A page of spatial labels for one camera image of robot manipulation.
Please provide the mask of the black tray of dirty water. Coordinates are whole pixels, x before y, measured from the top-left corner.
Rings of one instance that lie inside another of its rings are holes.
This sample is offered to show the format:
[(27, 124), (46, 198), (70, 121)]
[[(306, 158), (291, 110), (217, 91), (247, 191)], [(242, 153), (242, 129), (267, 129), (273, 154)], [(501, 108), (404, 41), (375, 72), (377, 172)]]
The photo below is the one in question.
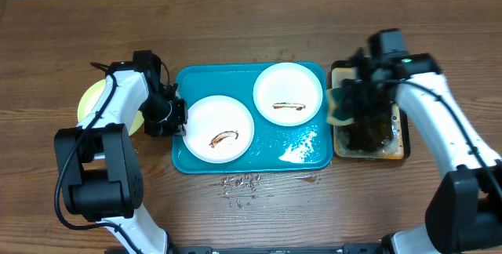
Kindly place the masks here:
[[(345, 78), (353, 78), (355, 70), (346, 60), (338, 60), (331, 66), (331, 88), (342, 86)], [(338, 158), (369, 160), (405, 160), (409, 157), (409, 126), (406, 113), (391, 101), (392, 121), (389, 125), (356, 123), (332, 126), (333, 149)]]

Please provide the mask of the teal plastic tray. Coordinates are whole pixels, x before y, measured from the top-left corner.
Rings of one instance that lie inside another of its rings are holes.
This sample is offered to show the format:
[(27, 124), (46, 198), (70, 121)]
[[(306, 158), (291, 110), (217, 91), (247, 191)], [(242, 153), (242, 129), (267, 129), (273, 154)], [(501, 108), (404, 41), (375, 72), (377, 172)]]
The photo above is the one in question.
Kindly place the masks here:
[(243, 156), (223, 164), (196, 158), (183, 136), (173, 137), (172, 160), (184, 173), (244, 173), (313, 170), (326, 167), (333, 157), (332, 129), (326, 122), (326, 74), (313, 62), (296, 62), (314, 72), (322, 85), (322, 105), (308, 122), (297, 126), (276, 125), (265, 119), (253, 102), (253, 86), (263, 70), (279, 63), (197, 65), (176, 77), (180, 97), (188, 109), (207, 96), (229, 96), (241, 102), (254, 120), (254, 137)]

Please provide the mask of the yellow plate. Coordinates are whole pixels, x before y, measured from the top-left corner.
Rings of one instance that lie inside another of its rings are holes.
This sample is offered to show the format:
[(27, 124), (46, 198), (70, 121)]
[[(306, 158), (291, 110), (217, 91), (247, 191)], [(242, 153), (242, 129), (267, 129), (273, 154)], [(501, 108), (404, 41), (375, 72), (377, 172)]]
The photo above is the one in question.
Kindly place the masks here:
[[(82, 95), (81, 99), (78, 103), (77, 109), (77, 118), (78, 122), (82, 121), (89, 112), (93, 109), (96, 102), (100, 98), (104, 88), (106, 86), (106, 81), (104, 79), (99, 80), (98, 82), (91, 85), (85, 93)], [(129, 129), (129, 135), (134, 134), (144, 123), (143, 115), (140, 111), (136, 113), (136, 116), (133, 120), (131, 128)]]

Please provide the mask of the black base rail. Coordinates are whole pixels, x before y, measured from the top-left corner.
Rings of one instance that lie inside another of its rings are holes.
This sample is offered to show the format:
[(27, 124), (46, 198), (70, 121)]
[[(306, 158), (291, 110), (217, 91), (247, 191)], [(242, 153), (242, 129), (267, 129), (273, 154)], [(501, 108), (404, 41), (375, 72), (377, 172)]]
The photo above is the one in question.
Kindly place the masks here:
[(168, 254), (382, 254), (390, 253), (381, 243), (347, 243), (343, 246), (293, 248), (229, 248), (179, 247)]

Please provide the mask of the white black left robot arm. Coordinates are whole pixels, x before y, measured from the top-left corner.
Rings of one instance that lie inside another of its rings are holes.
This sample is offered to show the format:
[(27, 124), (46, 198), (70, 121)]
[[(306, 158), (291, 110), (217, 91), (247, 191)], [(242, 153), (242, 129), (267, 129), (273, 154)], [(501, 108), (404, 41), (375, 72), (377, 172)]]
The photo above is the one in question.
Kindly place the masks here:
[(54, 137), (56, 217), (71, 230), (106, 228), (129, 253), (169, 253), (168, 234), (143, 204), (143, 177), (129, 131), (140, 112), (149, 136), (182, 136), (187, 105), (175, 84), (162, 83), (167, 67), (153, 53), (93, 66), (105, 73), (104, 91), (84, 119)]

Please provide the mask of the white plate with sauce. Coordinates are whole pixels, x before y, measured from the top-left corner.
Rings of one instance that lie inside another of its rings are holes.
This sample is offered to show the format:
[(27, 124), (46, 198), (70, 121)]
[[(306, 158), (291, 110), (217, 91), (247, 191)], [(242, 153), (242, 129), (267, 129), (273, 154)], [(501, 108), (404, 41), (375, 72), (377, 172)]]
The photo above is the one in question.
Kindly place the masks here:
[(183, 142), (198, 159), (223, 164), (244, 155), (254, 137), (249, 110), (229, 96), (207, 96), (188, 109)]
[(310, 121), (322, 105), (322, 85), (313, 71), (298, 63), (276, 63), (261, 72), (253, 102), (268, 121), (297, 126)]

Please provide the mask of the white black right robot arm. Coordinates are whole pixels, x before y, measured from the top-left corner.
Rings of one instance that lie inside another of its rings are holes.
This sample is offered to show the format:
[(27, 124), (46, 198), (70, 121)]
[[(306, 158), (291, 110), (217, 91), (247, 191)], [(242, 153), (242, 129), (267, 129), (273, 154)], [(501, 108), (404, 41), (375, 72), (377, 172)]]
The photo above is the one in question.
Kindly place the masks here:
[(433, 156), (442, 182), (424, 224), (384, 237), (382, 253), (462, 253), (501, 244), (501, 156), (471, 126), (445, 75), (427, 53), (406, 51), (333, 63), (354, 78), (329, 94), (330, 122), (366, 125), (396, 104), (413, 120)]

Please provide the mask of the yellow green sponge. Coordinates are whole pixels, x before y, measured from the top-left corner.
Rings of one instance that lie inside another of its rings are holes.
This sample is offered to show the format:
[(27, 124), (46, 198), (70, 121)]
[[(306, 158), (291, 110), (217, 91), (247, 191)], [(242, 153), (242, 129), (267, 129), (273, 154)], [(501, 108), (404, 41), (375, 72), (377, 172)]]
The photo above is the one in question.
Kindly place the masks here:
[(344, 109), (346, 90), (338, 87), (326, 90), (328, 101), (328, 113), (326, 122), (333, 126), (346, 126), (354, 123), (354, 118), (350, 112)]

